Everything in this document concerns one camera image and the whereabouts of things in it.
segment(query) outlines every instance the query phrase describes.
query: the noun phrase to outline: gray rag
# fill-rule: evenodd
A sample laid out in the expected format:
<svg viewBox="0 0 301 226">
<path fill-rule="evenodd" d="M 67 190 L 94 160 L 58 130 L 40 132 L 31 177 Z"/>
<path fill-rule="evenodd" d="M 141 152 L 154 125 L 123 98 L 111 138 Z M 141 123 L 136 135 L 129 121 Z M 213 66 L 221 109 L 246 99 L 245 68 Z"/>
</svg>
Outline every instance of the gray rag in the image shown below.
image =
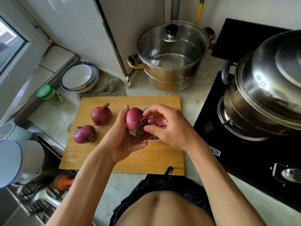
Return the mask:
<svg viewBox="0 0 301 226">
<path fill-rule="evenodd" d="M 122 82 L 116 78 L 112 81 L 99 83 L 93 89 L 86 93 L 81 93 L 80 97 L 100 97 L 100 96 L 125 96 Z"/>
</svg>

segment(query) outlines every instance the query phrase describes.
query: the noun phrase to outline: black glass stovetop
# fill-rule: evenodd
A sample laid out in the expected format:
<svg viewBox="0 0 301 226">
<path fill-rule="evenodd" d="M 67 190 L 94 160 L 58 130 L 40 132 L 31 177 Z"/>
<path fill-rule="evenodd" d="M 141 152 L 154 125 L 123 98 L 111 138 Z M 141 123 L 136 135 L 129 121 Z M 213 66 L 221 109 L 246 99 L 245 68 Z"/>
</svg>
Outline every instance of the black glass stovetop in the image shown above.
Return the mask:
<svg viewBox="0 0 301 226">
<path fill-rule="evenodd" d="M 194 129 L 213 148 L 228 173 L 301 212 L 301 183 L 280 175 L 286 167 L 301 169 L 301 135 L 250 141 L 232 134 L 217 114 L 225 89 L 219 72 Z"/>
</svg>

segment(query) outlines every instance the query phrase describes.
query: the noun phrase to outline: green lid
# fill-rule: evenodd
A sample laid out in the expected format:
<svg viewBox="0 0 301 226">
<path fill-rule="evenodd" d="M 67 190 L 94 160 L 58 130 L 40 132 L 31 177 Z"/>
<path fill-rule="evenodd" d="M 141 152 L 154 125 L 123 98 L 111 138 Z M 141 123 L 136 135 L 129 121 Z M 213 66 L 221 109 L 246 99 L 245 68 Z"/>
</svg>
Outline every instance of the green lid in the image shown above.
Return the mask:
<svg viewBox="0 0 301 226">
<path fill-rule="evenodd" d="M 39 98 L 46 98 L 52 93 L 52 91 L 53 91 L 53 88 L 51 85 L 43 85 L 37 89 L 36 95 Z"/>
</svg>

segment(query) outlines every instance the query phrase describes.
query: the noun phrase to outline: countertop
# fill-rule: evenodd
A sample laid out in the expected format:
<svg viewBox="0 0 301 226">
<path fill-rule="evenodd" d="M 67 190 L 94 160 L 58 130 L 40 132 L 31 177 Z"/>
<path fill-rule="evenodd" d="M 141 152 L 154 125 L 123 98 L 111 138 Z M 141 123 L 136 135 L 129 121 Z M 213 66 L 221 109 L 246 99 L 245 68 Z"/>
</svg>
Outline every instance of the countertop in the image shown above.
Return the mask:
<svg viewBox="0 0 301 226">
<path fill-rule="evenodd" d="M 132 87 L 129 89 L 125 86 L 126 95 L 179 95 L 181 97 L 182 113 L 193 126 L 209 94 L 213 81 L 224 63 L 224 60 L 212 57 L 211 53 L 212 51 L 209 50 L 201 62 L 194 83 L 185 90 L 180 92 L 159 91 L 146 83 L 143 70 L 139 70 L 131 77 Z M 100 75 L 100 81 L 110 79 L 104 74 Z M 75 118 L 80 98 L 78 94 L 68 93 L 62 88 L 58 92 L 67 99 L 61 107 L 54 107 L 45 102 L 30 116 L 29 120 L 65 147 L 69 136 L 67 127 Z M 184 161 L 185 176 L 202 185 L 192 161 L 185 152 Z M 112 173 L 96 210 L 94 221 L 99 225 L 107 225 L 113 209 L 119 205 L 123 198 L 130 194 L 145 176 L 145 174 Z M 232 175 L 230 176 L 267 225 L 301 225 L 301 214 L 299 212 L 262 193 L 246 182 Z"/>
</svg>

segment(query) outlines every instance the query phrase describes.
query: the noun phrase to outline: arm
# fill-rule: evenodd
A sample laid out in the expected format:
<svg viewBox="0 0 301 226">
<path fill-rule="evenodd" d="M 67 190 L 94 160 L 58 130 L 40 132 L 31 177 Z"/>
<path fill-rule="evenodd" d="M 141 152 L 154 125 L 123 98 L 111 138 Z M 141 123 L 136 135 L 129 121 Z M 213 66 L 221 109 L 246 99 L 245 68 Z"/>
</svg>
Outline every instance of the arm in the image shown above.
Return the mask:
<svg viewBox="0 0 301 226">
<path fill-rule="evenodd" d="M 144 130 L 188 153 L 204 184 L 216 225 L 266 225 L 216 159 L 209 145 L 179 110 L 159 104 L 150 107 L 143 115 L 151 118 L 149 124 L 160 117 L 167 120 L 166 129 L 147 125 Z"/>
<path fill-rule="evenodd" d="M 47 226 L 90 226 L 114 165 L 131 152 L 146 147 L 147 140 L 133 140 L 126 131 L 124 122 L 128 110 L 125 106 L 113 127 L 89 154 Z"/>
</svg>

